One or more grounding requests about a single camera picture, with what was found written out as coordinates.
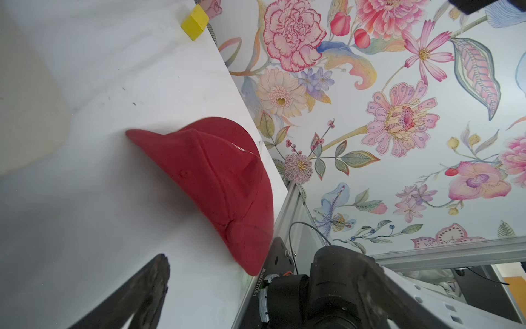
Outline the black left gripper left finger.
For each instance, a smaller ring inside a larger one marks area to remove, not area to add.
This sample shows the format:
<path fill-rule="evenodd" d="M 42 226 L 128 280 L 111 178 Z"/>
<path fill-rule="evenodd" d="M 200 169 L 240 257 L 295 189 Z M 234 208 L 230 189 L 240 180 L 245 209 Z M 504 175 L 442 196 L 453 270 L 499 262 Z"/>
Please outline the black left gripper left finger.
<path fill-rule="evenodd" d="M 153 257 L 72 328 L 157 328 L 168 292 L 170 264 Z"/>

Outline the maroon cap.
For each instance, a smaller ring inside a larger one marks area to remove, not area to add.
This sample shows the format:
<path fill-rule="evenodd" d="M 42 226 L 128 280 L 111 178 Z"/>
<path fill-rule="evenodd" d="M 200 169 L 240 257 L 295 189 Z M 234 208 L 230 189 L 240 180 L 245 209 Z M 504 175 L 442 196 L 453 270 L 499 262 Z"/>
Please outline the maroon cap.
<path fill-rule="evenodd" d="M 234 260 L 259 274 L 273 240 L 273 192 L 250 134 L 223 117 L 198 120 L 170 134 L 127 130 L 194 201 Z"/>

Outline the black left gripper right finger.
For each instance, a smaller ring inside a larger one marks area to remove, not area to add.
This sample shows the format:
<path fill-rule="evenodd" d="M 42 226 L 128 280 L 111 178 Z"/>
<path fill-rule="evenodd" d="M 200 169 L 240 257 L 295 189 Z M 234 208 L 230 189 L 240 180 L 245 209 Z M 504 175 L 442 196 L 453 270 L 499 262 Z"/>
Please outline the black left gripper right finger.
<path fill-rule="evenodd" d="M 399 328 L 448 327 L 362 254 L 356 256 L 356 293 L 363 328 L 386 328 L 388 319 Z"/>

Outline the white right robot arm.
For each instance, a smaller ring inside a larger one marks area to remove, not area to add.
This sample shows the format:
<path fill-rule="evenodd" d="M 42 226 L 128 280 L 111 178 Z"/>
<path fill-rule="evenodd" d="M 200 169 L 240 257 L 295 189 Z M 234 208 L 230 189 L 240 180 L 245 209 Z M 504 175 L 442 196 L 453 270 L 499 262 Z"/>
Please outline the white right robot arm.
<path fill-rule="evenodd" d="M 267 328 L 522 328 L 441 296 L 340 246 L 314 255 L 308 275 L 269 276 L 258 294 Z"/>

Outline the cream Colorado baseball cap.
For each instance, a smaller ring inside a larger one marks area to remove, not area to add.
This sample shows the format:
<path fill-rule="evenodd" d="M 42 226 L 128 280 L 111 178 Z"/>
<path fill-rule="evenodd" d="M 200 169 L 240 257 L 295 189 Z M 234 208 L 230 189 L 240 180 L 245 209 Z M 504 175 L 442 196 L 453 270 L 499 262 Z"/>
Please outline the cream Colorado baseball cap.
<path fill-rule="evenodd" d="M 1 9 L 1 175 L 51 154 L 68 138 L 61 88 L 5 8 Z"/>

